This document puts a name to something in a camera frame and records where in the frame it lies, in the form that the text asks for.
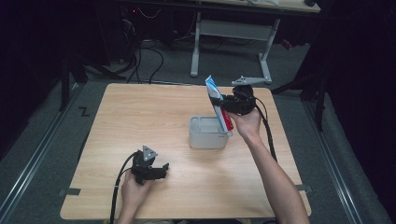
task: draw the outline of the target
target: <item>forearm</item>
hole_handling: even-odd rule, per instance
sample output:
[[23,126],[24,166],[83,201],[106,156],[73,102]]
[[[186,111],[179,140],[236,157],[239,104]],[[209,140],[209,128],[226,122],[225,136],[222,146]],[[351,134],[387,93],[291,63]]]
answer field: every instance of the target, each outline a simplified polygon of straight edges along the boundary
[[278,222],[309,223],[300,193],[272,158],[260,137],[246,137],[245,142],[259,169],[265,192]]
[[122,208],[117,224],[134,224],[136,210],[137,209],[126,210]]

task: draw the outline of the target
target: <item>wire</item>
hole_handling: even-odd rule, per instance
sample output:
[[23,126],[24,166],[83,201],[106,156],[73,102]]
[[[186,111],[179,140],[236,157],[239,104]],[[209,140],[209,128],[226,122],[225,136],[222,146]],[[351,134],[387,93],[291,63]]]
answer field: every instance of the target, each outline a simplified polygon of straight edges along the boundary
[[262,107],[264,107],[264,111],[265,111],[265,118],[268,119],[268,113],[267,113],[267,108],[265,107],[265,104],[259,98],[257,98],[257,97],[254,97],[254,98],[256,100],[260,101],[260,103],[262,103]]
[[148,18],[148,19],[154,19],[154,18],[156,18],[156,17],[158,16],[158,13],[161,12],[161,9],[160,9],[160,10],[157,11],[157,13],[155,13],[154,16],[147,16],[145,13],[143,13],[143,11],[140,9],[140,7],[139,7],[138,9],[139,9],[140,13],[142,13],[142,15],[143,15],[144,17]]
[[111,203],[110,224],[114,223],[114,214],[116,213],[117,194],[119,193],[121,176],[123,175],[123,173],[125,173],[124,168],[126,166],[126,163],[128,163],[128,161],[134,155],[136,155],[136,152],[134,152],[131,156],[129,156],[128,159],[126,159],[126,161],[124,162],[124,164],[122,165],[122,167],[120,169],[119,175],[117,176],[116,184],[114,185],[113,200]]
[[141,52],[141,48],[140,46],[142,45],[142,42],[140,42],[139,47],[138,47],[138,52],[139,52],[139,62],[136,65],[136,68],[134,69],[134,71],[131,73],[131,75],[128,77],[128,80],[126,81],[126,83],[129,83],[132,79],[132,77],[134,76],[134,74],[136,74],[136,78],[137,78],[137,83],[141,84],[142,82],[140,81],[140,77],[138,74],[138,68],[140,66],[140,62],[142,61],[142,52]]
[[160,65],[158,66],[158,68],[157,68],[157,69],[151,74],[151,76],[149,77],[148,84],[151,84],[152,78],[153,78],[154,75],[158,72],[158,70],[160,70],[160,68],[163,66],[163,55],[162,55],[159,51],[157,51],[157,50],[155,50],[155,49],[146,49],[146,50],[154,51],[154,52],[158,53],[158,54],[161,56],[161,63],[160,63]]
[[174,41],[182,40],[182,39],[189,38],[190,36],[192,36],[192,35],[190,35],[190,33],[192,30],[192,27],[194,26],[195,17],[196,17],[196,12],[194,12],[194,15],[192,16],[192,22],[191,22],[189,31],[185,35],[183,35],[181,38],[175,39]]
[[122,21],[125,21],[126,23],[128,23],[128,30],[126,31],[126,32],[129,32],[129,30],[131,29],[131,27],[132,27],[132,33],[134,34],[134,25],[130,22],[130,21],[128,21],[128,20],[125,20],[125,19],[122,19]]
[[265,116],[262,113],[262,110],[260,109],[259,106],[256,105],[256,109],[259,111],[260,115],[262,116],[262,123],[264,124],[265,130],[267,131],[268,145],[270,147],[271,155],[274,158],[274,160],[277,161],[276,153],[275,153],[275,149],[274,149],[274,141],[273,141],[273,137],[272,137],[272,134],[271,134],[270,126],[268,124],[268,120],[265,118]]
[[131,170],[131,168],[125,169],[124,171],[122,171],[122,174],[124,174],[126,171]]

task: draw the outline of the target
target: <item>metal rail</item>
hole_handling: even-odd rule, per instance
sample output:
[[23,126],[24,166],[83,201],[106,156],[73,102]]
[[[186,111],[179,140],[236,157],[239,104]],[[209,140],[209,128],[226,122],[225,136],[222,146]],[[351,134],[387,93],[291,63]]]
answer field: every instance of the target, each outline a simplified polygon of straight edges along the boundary
[[335,162],[334,157],[332,156],[332,151],[329,147],[329,144],[326,141],[326,137],[318,129],[318,126],[315,122],[315,112],[314,108],[309,102],[303,102],[303,106],[305,112],[308,114],[309,121],[312,127],[315,129],[318,140],[321,144],[321,153],[326,163],[326,166],[329,170],[329,174],[332,178],[332,182],[334,183],[335,189],[337,190],[338,197],[340,198],[341,204],[343,205],[346,216],[349,219],[349,223],[361,224],[363,221],[361,220],[361,215],[359,213],[359,209],[353,201],[353,197],[349,191],[349,188],[344,181],[344,178],[341,175],[340,170]]
[[50,150],[51,141],[57,130],[59,129],[60,125],[62,124],[64,116],[67,114],[70,105],[80,94],[81,90],[82,86],[79,86],[78,84],[75,84],[73,86],[71,101],[69,102],[65,110],[58,112],[54,121],[51,123],[40,143],[38,144],[32,158],[26,164],[18,180],[14,184],[14,187],[9,192],[7,198],[3,201],[0,207],[0,223],[7,223],[7,221],[11,217],[15,207],[23,196],[23,193],[26,191],[27,187],[35,176],[35,173],[38,170],[41,162],[44,160],[47,152]]

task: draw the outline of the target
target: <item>person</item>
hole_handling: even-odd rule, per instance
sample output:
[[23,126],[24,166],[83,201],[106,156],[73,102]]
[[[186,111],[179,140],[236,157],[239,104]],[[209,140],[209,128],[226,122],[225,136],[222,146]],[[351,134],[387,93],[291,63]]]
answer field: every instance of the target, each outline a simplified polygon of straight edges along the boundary
[[[244,116],[228,113],[234,120],[236,129],[247,144],[257,165],[264,190],[276,215],[276,222],[280,224],[309,223],[303,199],[279,164],[273,159],[271,153],[260,137],[261,116],[257,109]],[[154,182],[148,180],[144,185],[134,181],[131,172],[125,173],[122,185],[122,208],[119,224],[134,222],[134,215],[149,193],[149,188]]]

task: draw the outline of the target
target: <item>gray carpet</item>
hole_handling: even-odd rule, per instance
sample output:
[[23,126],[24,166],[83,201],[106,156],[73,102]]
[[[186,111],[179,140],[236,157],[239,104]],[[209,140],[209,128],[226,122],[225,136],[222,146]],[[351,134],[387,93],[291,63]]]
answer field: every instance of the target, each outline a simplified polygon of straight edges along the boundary
[[[145,45],[154,46],[153,42]],[[259,45],[260,43],[254,42],[244,45],[243,48],[253,52],[259,49]],[[261,75],[255,53],[244,53],[244,49],[235,50],[233,44],[217,47],[217,43],[203,43],[200,76],[192,78],[189,75],[192,50],[189,41],[179,42],[172,47],[157,44],[152,49],[161,52],[164,61],[153,80],[205,85],[205,78],[212,75],[220,86],[230,86],[231,81],[240,76]],[[274,89],[292,81],[308,49],[308,45],[291,50],[273,45],[268,64],[274,82],[269,86],[255,86]],[[160,64],[161,57],[150,50],[142,50],[142,57],[139,77],[149,79]],[[120,66],[114,64],[111,68],[118,69]],[[89,133],[106,85],[110,82],[116,81],[91,75],[88,83],[79,88],[80,92],[75,91],[78,93],[76,100],[64,115],[59,130],[49,144],[46,157],[7,223],[103,223],[103,220],[62,220],[59,213],[64,196],[60,195],[60,190],[67,188],[71,182],[78,164],[78,153]],[[131,82],[136,83],[136,76]],[[287,91],[275,95],[275,100],[303,183],[312,189],[307,194],[312,207],[311,223],[349,223],[321,152],[315,127],[310,124],[311,118],[296,93],[298,92]],[[58,115],[60,94],[61,88],[57,85],[46,102],[33,114],[18,142],[0,162],[1,202],[6,199],[46,130]],[[86,107],[85,114],[89,116],[82,116],[81,107]],[[334,159],[359,208],[362,223],[391,223],[353,155],[328,97],[323,128]],[[262,220],[255,219],[254,223],[262,223]]]

